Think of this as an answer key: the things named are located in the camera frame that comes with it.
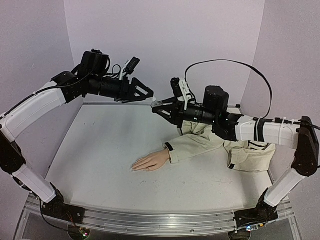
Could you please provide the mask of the clear nail polish bottle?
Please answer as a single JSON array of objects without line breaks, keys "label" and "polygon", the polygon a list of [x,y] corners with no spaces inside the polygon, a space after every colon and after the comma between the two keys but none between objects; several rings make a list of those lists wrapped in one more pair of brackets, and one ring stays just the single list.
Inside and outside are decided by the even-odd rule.
[{"label": "clear nail polish bottle", "polygon": [[158,108],[158,107],[161,107],[163,106],[163,102],[161,100],[155,100],[151,103],[151,108],[154,109],[154,108]]}]

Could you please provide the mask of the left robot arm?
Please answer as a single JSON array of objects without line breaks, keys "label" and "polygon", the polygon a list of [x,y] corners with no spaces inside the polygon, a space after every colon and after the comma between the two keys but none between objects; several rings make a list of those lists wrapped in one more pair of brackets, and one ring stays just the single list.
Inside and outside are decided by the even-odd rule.
[{"label": "left robot arm", "polygon": [[118,73],[109,73],[110,57],[99,50],[86,51],[81,63],[72,71],[53,77],[41,89],[32,93],[0,116],[0,168],[22,186],[38,196],[56,218],[64,218],[67,206],[60,192],[24,158],[17,138],[28,127],[54,109],[86,95],[102,96],[123,104],[142,102],[154,97],[154,92],[137,78],[129,79],[140,59],[133,57]]}]

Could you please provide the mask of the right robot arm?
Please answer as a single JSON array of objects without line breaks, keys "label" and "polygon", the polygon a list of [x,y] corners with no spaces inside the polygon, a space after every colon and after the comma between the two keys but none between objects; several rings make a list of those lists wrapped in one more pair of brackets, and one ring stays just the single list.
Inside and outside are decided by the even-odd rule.
[{"label": "right robot arm", "polygon": [[268,167],[267,152],[275,146],[295,150],[291,167],[263,194],[262,204],[275,208],[303,179],[316,173],[319,141],[309,117],[300,120],[265,119],[228,112],[229,94],[219,86],[208,86],[202,104],[192,103],[187,87],[173,89],[174,97],[152,103],[152,112],[178,128],[183,122],[206,124],[226,143],[246,143],[247,148],[229,152],[228,168],[261,171]]}]

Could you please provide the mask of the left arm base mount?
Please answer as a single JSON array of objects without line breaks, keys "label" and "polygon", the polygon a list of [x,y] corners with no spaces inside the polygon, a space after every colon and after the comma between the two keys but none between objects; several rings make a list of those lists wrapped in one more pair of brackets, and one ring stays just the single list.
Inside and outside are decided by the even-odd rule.
[{"label": "left arm base mount", "polygon": [[52,183],[50,185],[55,191],[55,197],[48,203],[44,202],[42,204],[40,207],[41,213],[58,220],[69,221],[74,225],[81,224],[84,219],[85,209],[65,203],[61,192]]}]

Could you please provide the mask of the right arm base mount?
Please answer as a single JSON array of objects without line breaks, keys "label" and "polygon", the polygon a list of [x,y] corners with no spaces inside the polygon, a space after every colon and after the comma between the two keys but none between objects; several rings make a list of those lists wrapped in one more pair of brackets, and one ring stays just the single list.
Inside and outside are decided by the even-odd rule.
[{"label": "right arm base mount", "polygon": [[260,196],[257,205],[254,208],[237,210],[234,213],[236,228],[242,229],[248,226],[267,224],[279,218],[277,206],[272,207],[264,202],[268,188]]}]

